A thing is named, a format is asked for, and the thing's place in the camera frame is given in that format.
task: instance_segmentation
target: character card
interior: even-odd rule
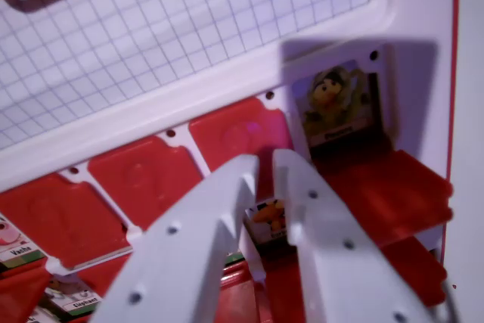
[[[374,124],[377,95],[355,61],[300,79],[292,90],[310,148]]]
[[[77,316],[95,310],[101,297],[92,291],[77,275],[55,275],[44,295],[61,311]]]
[[[0,263],[15,268],[42,258],[39,248],[14,226],[0,218]]]
[[[37,306],[32,314],[27,319],[26,323],[57,323],[59,322],[52,314],[48,311]]]
[[[256,244],[286,236],[286,218],[282,200],[270,199],[246,210],[246,227]]]

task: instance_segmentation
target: red trim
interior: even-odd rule
[[[447,180],[451,180],[451,164],[452,164],[452,139],[454,135],[454,111],[455,111],[455,78],[457,69],[457,46],[458,46],[458,24],[459,24],[459,0],[453,1],[453,15],[452,15],[452,65],[451,65],[451,109],[448,125],[448,157],[447,157]],[[447,224],[444,225],[444,233],[442,236],[442,253],[440,255],[440,262],[444,263],[445,256],[445,236],[447,232]]]

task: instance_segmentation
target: screw hole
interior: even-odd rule
[[[378,51],[373,51],[370,53],[370,59],[375,61],[378,58]]]
[[[355,243],[353,241],[351,241],[350,239],[344,240],[343,246],[348,250],[354,250],[355,249]]]
[[[393,318],[398,323],[406,323],[406,321],[407,321],[407,317],[405,317],[401,312],[393,313]]]
[[[166,233],[167,234],[170,234],[170,235],[174,235],[178,232],[178,227],[176,226],[169,226],[167,229],[166,229]]]
[[[131,294],[129,294],[128,301],[129,301],[129,304],[134,306],[135,304],[138,304],[139,302],[141,302],[141,299],[142,299],[141,294],[134,291]]]

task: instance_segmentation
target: white claw arm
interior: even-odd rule
[[[163,214],[90,322],[212,322],[225,257],[237,249],[244,210],[255,203],[258,171],[257,157],[236,157]]]
[[[277,150],[273,169],[287,238],[297,246],[308,323],[433,321],[314,167]]]

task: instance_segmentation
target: white grid backdrop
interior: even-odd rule
[[[367,3],[0,0],[0,149]]]

